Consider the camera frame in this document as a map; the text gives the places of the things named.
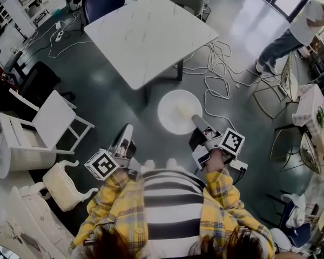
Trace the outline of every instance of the striped shirt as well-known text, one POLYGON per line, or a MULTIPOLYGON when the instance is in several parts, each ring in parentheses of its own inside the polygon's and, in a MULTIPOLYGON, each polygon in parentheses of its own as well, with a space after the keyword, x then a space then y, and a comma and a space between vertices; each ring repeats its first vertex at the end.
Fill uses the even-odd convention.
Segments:
POLYGON ((205 184, 191 173, 170 169, 145 173, 147 244, 159 258, 187 257, 200 241, 205 184))

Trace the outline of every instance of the gray floor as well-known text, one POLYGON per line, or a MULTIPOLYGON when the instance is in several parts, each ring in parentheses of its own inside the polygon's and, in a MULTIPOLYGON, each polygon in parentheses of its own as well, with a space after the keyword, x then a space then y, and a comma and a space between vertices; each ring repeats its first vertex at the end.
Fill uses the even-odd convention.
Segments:
MULTIPOLYGON (((262 49, 289 26, 281 15, 262 0, 210 0, 209 6, 212 12, 207 24, 218 31, 220 41, 231 46, 232 57, 228 58, 227 62, 235 72, 244 69, 254 71, 255 59, 262 49)), ((71 14, 64 13, 61 17, 50 19, 39 29, 40 33, 49 29, 60 18, 70 20, 71 14)), ((77 23, 70 25, 67 29, 75 30, 79 27, 78 19, 77 23)), ((86 34, 82 35, 78 31, 70 34, 71 37, 68 39, 64 38, 53 45, 53 56, 75 42, 89 40, 86 34)), ((51 33, 48 33, 33 45, 29 54, 40 47, 47 46, 50 35, 51 33)), ((157 166, 165 166, 168 158, 176 158, 181 166, 191 172, 195 170, 196 166, 192 161, 191 150, 188 146, 190 135, 179 136, 167 132, 157 118, 157 106, 164 94, 175 89, 192 92, 203 104, 206 90, 203 76, 184 75, 181 83, 154 83, 150 106, 145 106, 142 91, 131 90, 93 43, 76 45, 57 59, 48 58, 48 53, 49 49, 38 52, 28 62, 25 71, 28 72, 31 66, 39 60, 50 66, 62 79, 59 90, 70 90, 77 95, 75 100, 78 107, 77 114, 96 126, 77 147, 76 154, 70 158, 80 161, 80 166, 69 169, 69 174, 81 192, 101 184, 85 169, 84 162, 99 147, 107 147, 118 131, 128 122, 134 126, 134 140, 138 147, 136 158, 140 162, 153 159, 157 166)), ((200 49, 186 66, 206 65, 207 54, 207 49, 200 49)), ((298 74, 295 63, 293 72, 297 74, 299 84, 305 84, 309 81, 307 69, 300 57, 297 57, 297 61, 298 74)), ((278 68, 281 69, 283 64, 283 61, 278 62, 278 68)), ((176 70, 170 68, 163 76, 175 77, 176 70)), ((235 75, 235 77, 246 83, 256 80, 256 77, 248 72, 235 75)), ((263 216, 278 222, 278 216, 275 214, 276 207, 266 198, 266 194, 278 196, 281 189, 301 194, 305 191, 312 174, 306 167, 280 173, 279 170, 285 159, 282 158, 281 161, 269 159, 274 128, 290 124, 291 114, 296 111, 297 106, 290 105, 286 111, 272 121, 259 109, 251 96, 251 93, 257 89, 256 86, 241 85, 240 88, 236 88, 229 76, 227 79, 231 86, 231 98, 224 100, 209 96, 207 97, 207 110, 230 118, 236 129, 246 137, 239 159, 248 164, 248 171, 237 187, 247 209, 255 217, 263 216)), ((225 91, 223 83, 218 81, 211 83, 214 89, 225 91)), ((263 88, 265 85, 260 84, 258 87, 263 88)), ((283 107, 283 103, 279 103, 272 91, 260 92, 259 97, 272 114, 277 113, 283 107)), ((204 118, 220 131, 225 131, 228 127, 228 122, 224 119, 210 117, 205 113, 204 118)), ((286 133, 281 139, 276 144, 276 155, 286 153, 292 142, 297 144, 301 138, 297 135, 291 138, 286 133)), ((68 141, 67 137, 63 139, 63 143, 68 141)), ((291 160, 289 166, 297 165, 298 161, 298 158, 291 160)), ((236 180, 239 173, 232 169, 230 171, 236 180)), ((32 174, 37 178, 41 173, 32 172, 32 174)), ((80 223, 86 218, 86 204, 87 202, 84 202, 67 213, 61 213, 53 204, 51 207, 66 227, 72 233, 76 233, 80 223)))

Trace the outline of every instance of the marble table top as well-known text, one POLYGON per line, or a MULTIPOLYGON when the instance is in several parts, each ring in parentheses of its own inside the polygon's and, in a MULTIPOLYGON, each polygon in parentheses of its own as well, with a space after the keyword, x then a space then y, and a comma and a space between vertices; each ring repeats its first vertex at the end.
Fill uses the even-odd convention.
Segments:
POLYGON ((134 90, 219 36, 169 0, 138 0, 84 30, 134 90))

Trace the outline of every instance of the brown hair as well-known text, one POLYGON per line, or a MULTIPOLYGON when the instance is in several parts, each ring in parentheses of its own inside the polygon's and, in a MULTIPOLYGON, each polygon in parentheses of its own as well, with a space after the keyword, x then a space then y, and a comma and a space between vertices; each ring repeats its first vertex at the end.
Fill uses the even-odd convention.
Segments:
MULTIPOLYGON (((231 234, 224 253, 219 253, 214 237, 205 236, 201 243, 195 243, 189 251, 189 258, 206 259, 261 259, 262 246, 258 238, 251 237, 248 229, 236 229, 231 234)), ((125 237, 116 230, 107 231, 101 228, 101 233, 96 236, 92 246, 86 247, 82 259, 134 259, 134 254, 129 252, 129 245, 125 237)))

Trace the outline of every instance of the round white plate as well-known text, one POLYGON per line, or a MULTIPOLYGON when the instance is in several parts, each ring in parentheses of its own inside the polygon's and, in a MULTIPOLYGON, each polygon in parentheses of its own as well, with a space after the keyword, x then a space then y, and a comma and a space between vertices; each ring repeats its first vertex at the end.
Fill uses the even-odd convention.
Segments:
POLYGON ((165 94, 157 109, 162 126, 174 134, 187 134, 196 128, 191 117, 203 116, 199 100, 189 91, 173 90, 165 94))

